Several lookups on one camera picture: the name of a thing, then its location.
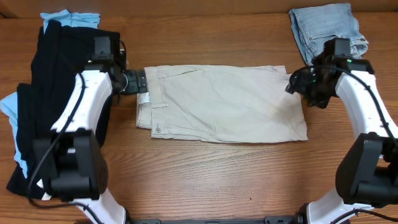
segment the denim jeans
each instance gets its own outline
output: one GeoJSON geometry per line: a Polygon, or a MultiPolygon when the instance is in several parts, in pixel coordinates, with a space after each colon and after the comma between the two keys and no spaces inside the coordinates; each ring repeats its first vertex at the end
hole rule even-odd
{"type": "Polygon", "coordinates": [[[323,52],[326,41],[336,37],[350,39],[354,58],[361,58],[368,49],[369,42],[359,33],[349,3],[292,9],[289,15],[294,38],[307,65],[323,52]]]}

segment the light blue fabric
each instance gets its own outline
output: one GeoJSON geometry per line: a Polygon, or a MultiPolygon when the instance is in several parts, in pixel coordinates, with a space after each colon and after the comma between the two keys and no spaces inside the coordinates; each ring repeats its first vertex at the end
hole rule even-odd
{"type": "Polygon", "coordinates": [[[292,9],[289,15],[294,38],[307,65],[312,65],[312,58],[323,52],[323,44],[335,37],[350,39],[354,58],[361,58],[368,50],[369,42],[359,33],[349,3],[292,9]]]}
{"type": "MultiPolygon", "coordinates": [[[[98,28],[100,23],[100,15],[95,13],[69,13],[66,9],[53,14],[40,13],[40,16],[44,19],[44,31],[47,28],[49,20],[53,19],[60,21],[62,26],[70,27],[90,27],[98,28]]],[[[17,132],[18,132],[18,95],[13,93],[0,101],[0,110],[9,117],[10,124],[12,126],[12,133],[15,141],[15,156],[14,160],[22,168],[25,178],[27,178],[27,164],[26,161],[22,160],[21,152],[17,145],[17,132]]]]}
{"type": "Polygon", "coordinates": [[[101,19],[97,13],[69,13],[66,9],[51,14],[40,13],[40,16],[44,19],[44,32],[51,19],[61,22],[61,26],[91,27],[95,29],[98,28],[101,19]]]}
{"type": "Polygon", "coordinates": [[[21,159],[21,152],[17,145],[17,132],[18,132],[18,95],[13,93],[0,101],[0,110],[10,117],[10,124],[12,127],[12,134],[14,135],[15,141],[15,156],[14,160],[22,168],[25,178],[27,178],[27,164],[26,161],[21,159]]]}

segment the beige pants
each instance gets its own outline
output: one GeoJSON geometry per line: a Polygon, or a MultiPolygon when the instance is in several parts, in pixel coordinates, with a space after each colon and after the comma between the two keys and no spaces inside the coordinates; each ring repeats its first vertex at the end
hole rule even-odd
{"type": "Polygon", "coordinates": [[[149,94],[137,97],[137,126],[151,129],[153,138],[308,139],[300,97],[285,92],[289,76],[284,66],[178,65],[147,67],[145,72],[149,94]]]}

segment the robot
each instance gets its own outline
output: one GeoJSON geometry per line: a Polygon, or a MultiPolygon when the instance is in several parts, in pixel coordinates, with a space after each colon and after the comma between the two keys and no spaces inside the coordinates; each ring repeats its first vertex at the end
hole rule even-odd
{"type": "MultiPolygon", "coordinates": [[[[312,66],[291,75],[286,92],[300,93],[309,106],[319,108],[326,108],[332,96],[343,100],[356,141],[338,167],[334,189],[291,216],[133,220],[107,189],[108,168],[95,137],[107,98],[147,91],[145,73],[126,70],[125,62],[118,41],[95,37],[95,52],[84,71],[76,75],[64,112],[51,132],[34,141],[38,165],[33,176],[40,172],[45,191],[68,202],[58,207],[76,205],[93,223],[105,224],[335,224],[349,223],[349,218],[359,212],[389,218],[370,210],[398,204],[398,147],[394,137],[398,136],[398,128],[377,92],[371,64],[350,57],[348,39],[333,39],[325,42],[323,53],[312,66]],[[378,167],[379,158],[389,166],[378,167]]],[[[28,199],[36,207],[44,207],[28,199]]]]}

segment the wooden table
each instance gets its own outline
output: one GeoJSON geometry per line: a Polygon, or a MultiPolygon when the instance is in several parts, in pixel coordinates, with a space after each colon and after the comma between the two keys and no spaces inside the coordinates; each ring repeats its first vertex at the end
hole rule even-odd
{"type": "MultiPolygon", "coordinates": [[[[357,13],[370,42],[364,58],[376,71],[377,85],[398,121],[398,13],[357,13]]],[[[0,20],[0,98],[30,83],[40,19],[0,20]]],[[[129,66],[285,65],[303,66],[287,14],[206,17],[103,18],[101,29],[121,33],[129,66]]],[[[354,142],[342,102],[327,109],[303,103],[308,141],[281,144],[213,144],[151,139],[136,128],[136,97],[114,105],[103,155],[108,187],[133,218],[163,220],[262,218],[293,214],[305,202],[334,186],[335,171],[354,142]]],[[[15,168],[8,117],[0,115],[0,223],[72,223],[76,208],[38,210],[5,187],[15,168]]],[[[396,206],[380,210],[398,217],[396,206]]],[[[360,215],[353,223],[385,223],[360,215]]]]}

